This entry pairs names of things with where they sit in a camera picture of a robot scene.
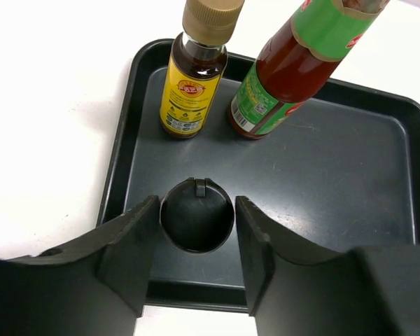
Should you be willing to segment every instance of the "tabletop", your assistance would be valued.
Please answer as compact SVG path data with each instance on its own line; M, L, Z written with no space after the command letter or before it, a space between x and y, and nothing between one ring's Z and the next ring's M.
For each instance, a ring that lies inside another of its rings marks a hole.
M94 228L130 62L181 32L184 3L0 1L0 258ZM228 50L255 57L300 3L246 0ZM392 0L332 77L420 103L420 8ZM256 335L247 315L160 307L135 335L197 328Z

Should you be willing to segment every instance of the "red logo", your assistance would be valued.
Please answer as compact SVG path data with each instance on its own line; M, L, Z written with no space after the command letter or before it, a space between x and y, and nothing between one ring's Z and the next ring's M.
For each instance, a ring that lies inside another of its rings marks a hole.
M359 41L359 39L361 38L362 35L363 34L359 34L359 35L357 35L357 37L353 38L349 42L349 44L347 44L347 46L345 48L352 48L352 47L354 47L357 44L357 42Z
M287 112L285 112L285 116L289 116L290 114L293 114L295 112L295 110L297 110L299 107L301 107L303 103L299 103L297 105L294 105L293 107L291 107L289 110L287 110Z
M205 86L200 85L191 80L181 80L177 83L177 88L181 91L181 94L186 97L198 97L204 93Z
M302 4L302 12L305 10L305 9L307 9L307 7L310 5L310 3L312 2L313 0L305 0L304 1L304 3Z

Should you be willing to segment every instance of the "red sauce bottle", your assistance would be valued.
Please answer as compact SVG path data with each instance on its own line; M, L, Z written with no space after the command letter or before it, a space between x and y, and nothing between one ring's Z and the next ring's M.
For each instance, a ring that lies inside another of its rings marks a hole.
M251 139L315 95L388 0L306 0L266 43L227 111Z

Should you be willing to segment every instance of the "green label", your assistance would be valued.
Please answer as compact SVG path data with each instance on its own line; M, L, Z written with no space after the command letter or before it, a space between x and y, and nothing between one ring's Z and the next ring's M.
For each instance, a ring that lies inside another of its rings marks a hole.
M301 104L283 104L267 93L258 80L254 63L232 100L231 112L244 131L267 134Z
M341 0L306 0L291 18L297 42L320 60L342 60L377 14L344 8Z

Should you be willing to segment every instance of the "black tray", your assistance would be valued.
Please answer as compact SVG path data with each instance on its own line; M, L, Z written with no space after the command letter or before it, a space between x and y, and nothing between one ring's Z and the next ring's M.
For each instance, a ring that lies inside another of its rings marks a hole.
M205 128L177 141L159 120L171 46L154 41L134 58L98 225L195 177L329 249L420 242L420 105L329 80L275 132L245 140L225 110L253 60L231 54ZM236 230L205 255L163 237L147 303L246 312Z

